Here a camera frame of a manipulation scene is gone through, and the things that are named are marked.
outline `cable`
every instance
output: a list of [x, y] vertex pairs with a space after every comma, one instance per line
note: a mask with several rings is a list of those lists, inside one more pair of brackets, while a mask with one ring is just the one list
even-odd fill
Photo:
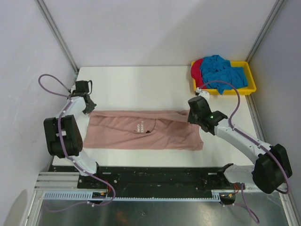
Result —
[[239, 188], [236, 184], [234, 184], [234, 189], [235, 189], [235, 194], [237, 194], [239, 192]]
[[250, 214], [250, 216], [252, 217], [252, 219], [255, 221], [255, 223], [257, 223], [257, 224], [259, 224], [259, 218], [256, 216], [256, 214], [249, 208], [249, 204], [247, 203], [247, 201], [246, 201], [246, 197], [245, 197], [245, 194], [244, 194], [244, 183], [242, 183], [241, 184], [241, 188], [240, 188], [240, 190], [241, 190], [241, 195], [243, 196], [243, 200], [244, 200], [244, 203], [245, 203], [245, 207], [246, 207], [246, 209], [248, 210], [248, 212], [249, 212], [249, 214]]
[[[48, 76], [48, 77], [54, 78], [54, 79], [57, 80], [57, 81], [58, 81], [58, 82], [59, 82], [59, 83], [60, 83], [60, 84], [68, 91], [68, 92], [70, 92], [70, 91], [69, 91], [69, 89], [68, 89], [68, 88], [67, 88], [67, 87], [66, 87], [66, 86], [65, 86], [65, 85], [57, 78], [57, 77], [55, 77], [55, 76], [53, 76], [53, 75], [50, 75], [50, 74], [42, 74], [42, 75], [39, 77], [39, 79], [38, 79], [39, 85], [40, 85], [46, 92], [51, 93], [51, 94], [54, 94], [54, 95], [57, 95], [57, 96], [66, 97], [66, 98], [68, 98], [68, 99], [70, 100], [70, 102], [65, 106], [65, 108], [62, 110], [62, 112], [60, 113], [60, 115], [59, 115], [59, 117], [58, 117], [58, 134], [59, 134], [59, 137], [60, 137], [60, 141], [61, 141], [63, 153], [64, 153], [65, 157], [66, 157], [68, 160], [72, 161], [73, 164], [75, 165], [75, 167], [78, 168], [80, 171], [86, 173], [87, 175], [89, 175], [90, 177], [92, 177], [92, 178], [94, 178], [94, 179], [96, 179], [96, 180], [99, 180], [100, 182], [106, 184], [107, 186], [109, 186], [109, 187], [112, 189], [112, 191], [113, 191], [113, 197], [112, 197], [108, 202], [102, 202], [102, 203], [100, 203], [100, 204], [93, 203], [93, 204], [92, 204], [92, 207], [94, 207], [94, 206], [105, 206], [105, 205], [108, 205], [108, 204], [111, 203], [111, 202], [115, 199], [115, 197], [116, 197], [116, 191], [115, 191], [115, 189], [113, 188], [113, 186], [112, 186], [111, 184], [109, 184], [108, 182], [106, 182], [106, 181], [104, 181], [104, 180], [102, 180], [102, 179], [100, 179], [100, 178], [94, 176], [93, 174], [91, 174], [91, 173], [89, 173], [89, 172], [86, 172], [86, 170], [84, 170], [83, 168], [81, 168], [81, 167], [74, 161], [73, 158], [69, 157], [69, 155], [68, 155], [68, 153], [67, 153], [67, 151], [66, 151], [66, 147], [65, 147], [65, 143], [64, 143], [64, 141], [63, 141], [63, 135], [62, 135], [61, 119], [62, 119], [63, 114], [64, 114], [64, 113], [69, 109], [69, 107], [71, 106], [73, 100], [71, 99], [71, 96], [70, 96], [70, 95], [68, 96], [68, 95], [64, 95], [64, 94], [60, 94], [60, 93], [55, 93], [55, 92], [50, 91], [49, 89], [45, 88], [45, 87], [42, 85], [42, 83], [41, 83], [41, 78], [44, 77], [44, 76]], [[69, 206], [69, 207], [67, 207], [67, 208], [64, 208], [64, 209], [62, 209], [62, 210], [51, 210], [50, 212], [60, 212], [60, 211], [65, 211], [65, 210], [67, 210], [67, 209], [69, 209], [69, 208], [72, 208], [72, 207], [74, 207], [74, 206], [76, 206], [76, 205], [84, 204], [84, 203], [86, 203], [86, 202], [78, 202], [78, 203], [76, 203], [76, 204], [74, 204], [74, 205], [71, 205], [71, 206]]]
[[66, 98], [70, 98], [68, 95], [64, 95], [64, 94], [60, 94], [60, 93], [55, 93], [55, 92], [52, 92], [50, 91], [49, 89], [45, 88], [42, 83], [41, 83], [41, 78], [45, 77], [45, 76], [48, 76], [48, 77], [51, 77], [55, 80], [57, 80], [69, 93], [70, 93], [70, 90], [55, 76], [51, 75], [51, 74], [42, 74], [39, 76], [39, 79], [38, 79], [38, 83], [39, 85], [42, 87], [43, 90], [45, 90], [46, 92], [48, 93], [51, 93], [51, 94], [54, 94], [54, 95], [57, 95], [57, 96], [61, 96], [61, 97], [66, 97]]
[[222, 80], [213, 80], [213, 81], [209, 81], [209, 82], [206, 82], [205, 84], [203, 84], [201, 87], [199, 87], [199, 89], [202, 89], [203, 87], [205, 87], [206, 85], [210, 84], [210, 83], [213, 83], [213, 82], [220, 82], [220, 83], [224, 83], [228, 86], [230, 86], [232, 89], [234, 89], [234, 91], [236, 92], [236, 95], [238, 97], [238, 102], [237, 102], [237, 105], [236, 105], [236, 108], [234, 109], [234, 111], [232, 112], [232, 114], [230, 115], [229, 117], [229, 121], [230, 123], [232, 124], [232, 118], [233, 116], [235, 115], [235, 113], [237, 112], [239, 106], [240, 106], [240, 95], [238, 93], [238, 90], [230, 83], [226, 82], [226, 81], [222, 81]]
[[222, 206], [229, 206], [229, 207], [231, 207], [231, 206], [239, 206], [239, 207], [242, 207], [242, 208], [246, 209], [246, 210], [249, 212], [249, 214], [251, 215], [251, 217], [252, 217], [252, 219], [254, 220], [255, 223], [257, 223], [257, 224], [260, 223], [260, 220], [259, 220], [258, 216], [257, 216], [251, 209], [249, 209], [249, 210], [250, 210], [250, 211], [249, 211], [248, 208], [247, 208], [245, 205], [243, 205], [243, 204], [234, 203], [234, 204], [226, 205], [226, 204], [224, 204], [224, 203], [222, 203], [222, 202], [220, 202], [220, 204], [221, 204]]
[[107, 186], [107, 195], [110, 193], [110, 191], [111, 191], [111, 187]]

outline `pink t-shirt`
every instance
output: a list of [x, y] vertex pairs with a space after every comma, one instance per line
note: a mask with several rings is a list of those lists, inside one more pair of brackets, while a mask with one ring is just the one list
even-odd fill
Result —
[[202, 150], [189, 111], [93, 111], [86, 148]]

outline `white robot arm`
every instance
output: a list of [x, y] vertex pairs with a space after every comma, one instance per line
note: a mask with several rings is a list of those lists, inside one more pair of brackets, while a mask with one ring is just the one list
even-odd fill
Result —
[[211, 112], [203, 96], [194, 97], [188, 103], [189, 123], [197, 124], [203, 131], [226, 140], [254, 164], [228, 166], [224, 175], [229, 182], [256, 184], [263, 192], [270, 194], [292, 175], [291, 165], [283, 146], [279, 144], [272, 146], [258, 140], [236, 125], [232, 125], [225, 114], [219, 111]]
[[[65, 158], [58, 135], [58, 118], [62, 114], [61, 125], [65, 147], [69, 156], [71, 156], [73, 165], [85, 169], [86, 172], [95, 174], [97, 163], [91, 159], [83, 149], [82, 137], [76, 124], [76, 119], [80, 114], [88, 114], [96, 104], [90, 99], [88, 81], [77, 81], [75, 90], [70, 98], [67, 99], [66, 105], [63, 107], [56, 117], [44, 120], [44, 130], [48, 151], [51, 155], [56, 155], [59, 158]], [[81, 170], [79, 173], [82, 176], [87, 174]]]

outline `purple cable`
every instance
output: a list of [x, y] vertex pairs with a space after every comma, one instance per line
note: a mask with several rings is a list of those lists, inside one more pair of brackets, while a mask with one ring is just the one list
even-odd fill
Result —
[[255, 223], [259, 224], [259, 218], [256, 216], [256, 214], [249, 208], [249, 204], [247, 203], [246, 201], [246, 197], [245, 197], [245, 194], [244, 194], [244, 183], [241, 184], [241, 195], [243, 196], [243, 200], [244, 200], [244, 203], [245, 203], [245, 206], [242, 205], [242, 204], [236, 204], [236, 205], [239, 205], [243, 208], [246, 208], [250, 214], [250, 216], [252, 217], [252, 219], [255, 221]]
[[233, 118], [233, 116], [235, 115], [235, 113], [237, 112], [237, 110], [238, 110], [238, 108], [239, 108], [239, 106], [240, 106], [240, 95], [239, 95], [239, 93], [238, 93], [238, 90], [237, 90], [232, 84], [230, 84], [230, 83], [228, 83], [228, 82], [226, 82], [226, 81], [222, 81], [222, 80], [213, 80], [213, 81], [206, 82], [206, 83], [203, 84], [201, 87], [199, 87], [199, 89], [202, 89], [202, 88], [205, 87], [206, 85], [208, 85], [208, 84], [210, 84], [210, 83], [213, 83], [213, 82], [224, 83], [224, 84], [230, 86], [230, 87], [231, 87], [232, 89], [234, 89], [234, 91], [236, 92], [236, 95], [237, 95], [237, 97], [238, 97], [238, 103], [237, 103], [237, 105], [236, 105], [236, 108], [234, 109], [234, 111], [232, 112], [232, 114], [231, 114], [230, 117], [229, 117], [229, 124], [231, 123], [231, 125], [232, 125], [232, 118]]
[[38, 83], [39, 85], [42, 87], [43, 90], [45, 90], [46, 92], [48, 93], [51, 93], [51, 94], [54, 94], [54, 95], [57, 95], [57, 96], [61, 96], [61, 97], [66, 97], [66, 98], [69, 98], [68, 95], [64, 95], [64, 94], [60, 94], [60, 93], [55, 93], [55, 92], [52, 92], [50, 91], [49, 89], [45, 88], [42, 83], [41, 83], [41, 78], [43, 78], [44, 76], [48, 76], [48, 77], [51, 77], [51, 78], [54, 78], [55, 80], [57, 80], [68, 92], [68, 88], [55, 76], [51, 75], [51, 74], [43, 74], [43, 75], [40, 75], [39, 79], [38, 79]]
[[[43, 75], [41, 75], [41, 76], [39, 77], [38, 82], [39, 82], [39, 85], [40, 85], [46, 92], [51, 93], [51, 94], [54, 94], [54, 95], [57, 95], [57, 96], [66, 97], [66, 98], [68, 98], [68, 99], [71, 100], [71, 96], [67, 96], [67, 95], [60, 94], [60, 93], [55, 93], [55, 92], [52, 92], [52, 91], [48, 90], [47, 88], [45, 88], [45, 87], [41, 84], [41, 81], [40, 81], [41, 78], [44, 77], [44, 76], [48, 76], [48, 77], [54, 78], [54, 79], [57, 80], [57, 81], [58, 81], [58, 82], [59, 82], [59, 83], [67, 90], [67, 91], [69, 91], [69, 90], [68, 90], [68, 88], [67, 88], [67, 87], [66, 87], [66, 86], [65, 86], [58, 78], [56, 78], [55, 76], [50, 75], [50, 74], [43, 74]], [[86, 173], [86, 174], [89, 175], [90, 177], [92, 177], [92, 178], [94, 178], [94, 179], [96, 179], [96, 180], [99, 180], [100, 182], [106, 184], [107, 186], [109, 186], [109, 187], [112, 189], [112, 191], [113, 191], [113, 197], [112, 197], [108, 202], [105, 202], [105, 203], [102, 202], [102, 203], [100, 203], [100, 204], [96, 204], [96, 203], [93, 203], [93, 204], [92, 204], [93, 206], [105, 206], [105, 205], [108, 205], [108, 204], [111, 203], [111, 202], [115, 199], [115, 197], [116, 197], [116, 191], [115, 191], [115, 189], [113, 188], [113, 186], [112, 186], [111, 184], [109, 184], [108, 182], [106, 182], [106, 181], [104, 181], [104, 180], [102, 180], [102, 179], [100, 179], [100, 178], [94, 176], [93, 174], [91, 174], [91, 173], [89, 173], [89, 172], [86, 172], [86, 171], [85, 171], [83, 168], [81, 168], [76, 162], [74, 162], [74, 160], [73, 160], [71, 157], [69, 157], [69, 155], [68, 155], [68, 153], [67, 153], [67, 151], [66, 151], [66, 147], [65, 147], [65, 143], [64, 143], [64, 141], [63, 141], [63, 135], [62, 135], [61, 119], [62, 119], [62, 116], [63, 116], [63, 114], [65, 113], [65, 111], [67, 111], [68, 108], [70, 107], [71, 103], [72, 103], [72, 100], [66, 105], [66, 107], [62, 110], [62, 112], [60, 113], [60, 115], [59, 115], [59, 117], [58, 117], [58, 133], [59, 133], [59, 137], [60, 137], [60, 141], [61, 141], [61, 145], [62, 145], [62, 149], [63, 149], [64, 155], [65, 155], [65, 157], [66, 157], [67, 159], [69, 159], [70, 161], [72, 161], [72, 162], [74, 163], [74, 165], [75, 165], [80, 171], [83, 171], [84, 173]], [[67, 207], [67, 208], [62, 209], [62, 210], [49, 210], [46, 206], [45, 206], [45, 208], [46, 208], [47, 211], [50, 211], [50, 212], [61, 212], [61, 211], [67, 210], [67, 209], [69, 209], [69, 208], [72, 208], [72, 207], [74, 207], [74, 206], [76, 206], [76, 205], [84, 204], [84, 203], [87, 203], [87, 202], [78, 202], [78, 203], [73, 204], [73, 205], [71, 205], [71, 206], [69, 206], [69, 207]]]
[[242, 207], [242, 208], [246, 209], [247, 211], [249, 211], [249, 214], [251, 215], [251, 217], [255, 221], [255, 223], [257, 223], [257, 224], [260, 223], [258, 216], [251, 209], [248, 209], [245, 205], [239, 204], [239, 203], [237, 203], [237, 204], [234, 203], [234, 204], [229, 204], [229, 205], [226, 205], [226, 204], [224, 204], [222, 202], [220, 202], [220, 203], [223, 206], [229, 206], [229, 207], [231, 207], [231, 206], [239, 206], [239, 207]]

